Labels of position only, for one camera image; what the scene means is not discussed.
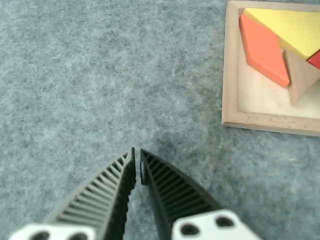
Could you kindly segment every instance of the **yellow puzzle piece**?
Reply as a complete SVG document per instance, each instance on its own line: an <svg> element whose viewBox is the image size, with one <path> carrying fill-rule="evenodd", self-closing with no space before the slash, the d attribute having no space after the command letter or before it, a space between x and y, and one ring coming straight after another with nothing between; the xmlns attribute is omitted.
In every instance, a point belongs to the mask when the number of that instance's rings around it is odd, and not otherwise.
<svg viewBox="0 0 320 240"><path fill-rule="evenodd" d="M272 30L282 48L305 60L320 50L320 12L246 8L243 14Z"/></svg>

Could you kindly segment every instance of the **carpet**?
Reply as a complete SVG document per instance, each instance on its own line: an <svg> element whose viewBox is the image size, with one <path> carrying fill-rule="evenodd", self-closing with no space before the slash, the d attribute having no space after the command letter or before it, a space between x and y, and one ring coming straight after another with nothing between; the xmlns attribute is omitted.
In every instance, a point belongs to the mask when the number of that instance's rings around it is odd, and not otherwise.
<svg viewBox="0 0 320 240"><path fill-rule="evenodd" d="M221 126L225 10L0 2L0 239L130 147L190 175L263 239L319 239L320 138ZM124 239L157 240L139 182Z"/></svg>

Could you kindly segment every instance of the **puzzle piece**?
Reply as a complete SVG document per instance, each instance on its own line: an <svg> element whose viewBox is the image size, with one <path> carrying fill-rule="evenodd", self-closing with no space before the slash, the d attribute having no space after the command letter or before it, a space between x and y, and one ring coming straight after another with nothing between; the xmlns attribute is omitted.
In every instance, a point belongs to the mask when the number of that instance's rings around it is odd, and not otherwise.
<svg viewBox="0 0 320 240"><path fill-rule="evenodd" d="M319 83L320 69L289 50L283 53L283 58L290 77L290 101L294 105L314 84Z"/></svg>
<svg viewBox="0 0 320 240"><path fill-rule="evenodd" d="M247 64L281 87L288 86L289 76L278 37L243 14L239 21Z"/></svg>
<svg viewBox="0 0 320 240"><path fill-rule="evenodd" d="M320 69L320 50L308 59L308 62Z"/></svg>
<svg viewBox="0 0 320 240"><path fill-rule="evenodd" d="M243 14L272 30L282 48L305 60L320 49L320 12L246 8Z"/></svg>

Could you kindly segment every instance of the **orange puzzle piece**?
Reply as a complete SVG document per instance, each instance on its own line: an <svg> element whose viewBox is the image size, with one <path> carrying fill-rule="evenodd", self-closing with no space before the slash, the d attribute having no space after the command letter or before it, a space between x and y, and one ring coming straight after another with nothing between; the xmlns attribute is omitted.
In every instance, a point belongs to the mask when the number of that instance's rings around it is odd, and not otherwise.
<svg viewBox="0 0 320 240"><path fill-rule="evenodd" d="M320 50L308 59L308 62L320 69Z"/></svg>
<svg viewBox="0 0 320 240"><path fill-rule="evenodd" d="M243 14L239 21L247 64L281 87L288 86L290 80L277 35Z"/></svg>

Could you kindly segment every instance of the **wooden block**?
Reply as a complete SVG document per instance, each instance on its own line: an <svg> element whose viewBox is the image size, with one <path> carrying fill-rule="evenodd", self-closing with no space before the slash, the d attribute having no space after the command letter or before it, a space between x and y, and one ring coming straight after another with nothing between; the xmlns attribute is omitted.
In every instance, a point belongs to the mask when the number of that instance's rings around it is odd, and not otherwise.
<svg viewBox="0 0 320 240"><path fill-rule="evenodd" d="M308 59L308 62L320 69L320 50Z"/></svg>
<svg viewBox="0 0 320 240"><path fill-rule="evenodd" d="M320 12L246 8L243 14L268 27L282 48L305 60L320 49Z"/></svg>
<svg viewBox="0 0 320 240"><path fill-rule="evenodd" d="M247 64L281 87L288 86L289 76L277 35L243 14L239 22Z"/></svg>
<svg viewBox="0 0 320 240"><path fill-rule="evenodd" d="M246 8L320 12L320 5L229 0L225 15L222 89L224 126L320 137L320 84L293 106L279 87L246 63L239 17Z"/></svg>
<svg viewBox="0 0 320 240"><path fill-rule="evenodd" d="M283 58L290 77L290 100L295 105L310 88L319 83L320 69L289 50L284 51Z"/></svg>

